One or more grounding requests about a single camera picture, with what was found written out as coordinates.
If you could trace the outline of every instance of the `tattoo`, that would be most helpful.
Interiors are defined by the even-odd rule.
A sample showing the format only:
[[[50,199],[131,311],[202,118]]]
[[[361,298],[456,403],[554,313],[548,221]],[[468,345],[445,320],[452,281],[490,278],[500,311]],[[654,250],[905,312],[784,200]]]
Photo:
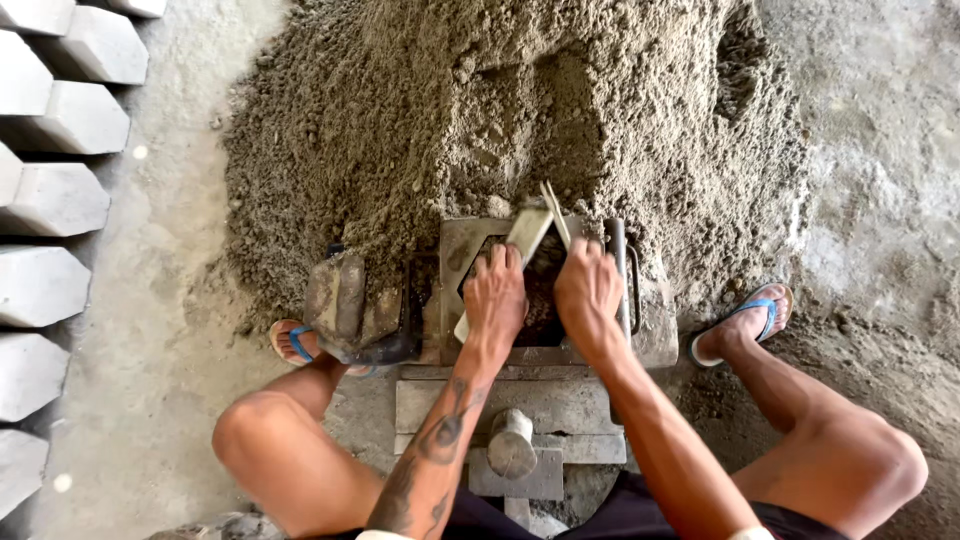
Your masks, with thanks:
[[[380,499],[373,507],[367,528],[388,530],[401,536],[407,534],[413,523],[413,517],[410,516],[410,491],[414,487],[416,470],[417,462],[412,455],[400,458],[383,486]]]
[[[437,505],[433,507],[433,511],[430,512],[430,515],[433,516],[433,527],[426,532],[424,538],[430,538],[434,529],[440,526],[440,521],[444,518],[444,512],[446,512],[446,499],[449,496],[449,493],[444,493],[444,497],[440,499],[440,502],[437,503]]]
[[[453,463],[464,433],[464,417],[474,407],[483,405],[489,391],[489,386],[478,388],[468,397],[467,382],[460,377],[450,379],[440,400],[447,400],[447,394],[452,394],[453,406],[432,426],[424,424],[420,427],[420,431],[410,443],[410,448],[396,463],[394,471],[383,486],[383,493],[373,508],[367,528],[409,535],[410,526],[413,524],[413,516],[410,515],[410,493],[413,490],[418,459],[424,458],[438,465]],[[431,515],[434,524],[427,531],[427,537],[434,529],[443,532],[441,521],[446,513],[449,497],[449,493],[444,494],[440,502],[433,507]]]
[[[417,435],[420,454],[439,465],[449,465],[456,460],[460,435],[464,432],[464,416],[487,399],[486,390],[477,390],[467,403],[467,382],[459,377],[450,379],[448,387],[454,396],[453,409],[422,434]]]

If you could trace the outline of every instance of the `man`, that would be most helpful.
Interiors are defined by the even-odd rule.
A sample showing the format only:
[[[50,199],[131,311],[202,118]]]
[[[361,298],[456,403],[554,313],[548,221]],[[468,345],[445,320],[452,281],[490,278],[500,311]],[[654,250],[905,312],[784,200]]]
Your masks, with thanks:
[[[386,482],[321,428],[347,366],[315,345],[306,367],[224,412],[213,435],[217,456],[288,534],[532,538],[457,491],[468,441],[527,308],[516,248],[494,246],[490,262],[477,263],[464,286],[469,339]],[[920,493],[926,463],[909,436],[757,344],[789,317],[792,295],[779,284],[759,289],[691,347],[705,365],[727,361],[784,434],[769,453],[728,476],[634,358],[614,320],[623,286],[599,244],[574,241],[556,283],[557,310],[606,384],[643,477],[622,473],[594,516],[562,538],[863,538]],[[296,354],[289,335],[277,349]]]

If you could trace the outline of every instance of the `hand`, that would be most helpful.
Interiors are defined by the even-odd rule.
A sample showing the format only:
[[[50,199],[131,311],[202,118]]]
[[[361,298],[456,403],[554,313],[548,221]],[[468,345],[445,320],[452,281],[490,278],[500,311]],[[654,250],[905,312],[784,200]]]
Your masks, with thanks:
[[[478,258],[476,276],[464,284],[468,341],[493,345],[498,352],[503,351],[503,360],[523,328],[529,307],[522,266],[523,257],[516,246],[494,244],[490,264],[486,258]]]
[[[592,356],[610,325],[623,337],[615,318],[623,290],[613,255],[603,255],[598,242],[574,238],[554,284],[554,302],[566,334],[581,354]]]

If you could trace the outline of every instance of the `blue flip-flop strap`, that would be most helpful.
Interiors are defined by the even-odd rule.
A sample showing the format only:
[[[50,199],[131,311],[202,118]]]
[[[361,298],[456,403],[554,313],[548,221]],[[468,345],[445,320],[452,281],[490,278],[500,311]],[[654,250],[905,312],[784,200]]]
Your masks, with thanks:
[[[301,327],[294,328],[293,330],[290,331],[290,344],[294,346],[294,351],[297,351],[297,354],[302,356],[303,359],[306,360],[307,362],[312,362],[313,356],[307,353],[306,349],[304,349],[303,346],[300,344],[300,334],[304,333],[305,331],[312,331],[312,330],[313,330],[312,328],[306,325],[303,325]]]
[[[738,307],[733,311],[733,313],[738,313],[744,309],[750,309],[752,307],[766,307],[767,308],[767,324],[763,327],[763,331],[759,336],[756,337],[756,341],[762,341],[763,338],[770,333],[770,329],[774,327],[774,321],[777,320],[777,301],[771,300],[769,298],[757,298],[756,300],[751,300],[750,302],[745,303],[744,305]],[[727,315],[726,318],[730,318],[733,313]]]

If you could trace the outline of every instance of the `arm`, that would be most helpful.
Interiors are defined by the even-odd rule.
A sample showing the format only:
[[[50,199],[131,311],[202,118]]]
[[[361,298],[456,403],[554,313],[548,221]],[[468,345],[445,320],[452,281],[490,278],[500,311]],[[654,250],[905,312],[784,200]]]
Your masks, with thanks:
[[[527,301],[516,247],[495,245],[490,267],[464,285],[470,334],[450,380],[387,478],[367,529],[439,538],[450,516],[470,437],[523,326]]]
[[[623,286],[612,256],[578,239],[557,279],[557,310],[606,384],[660,510],[686,538],[726,539],[760,527],[733,480],[636,361],[614,319]]]

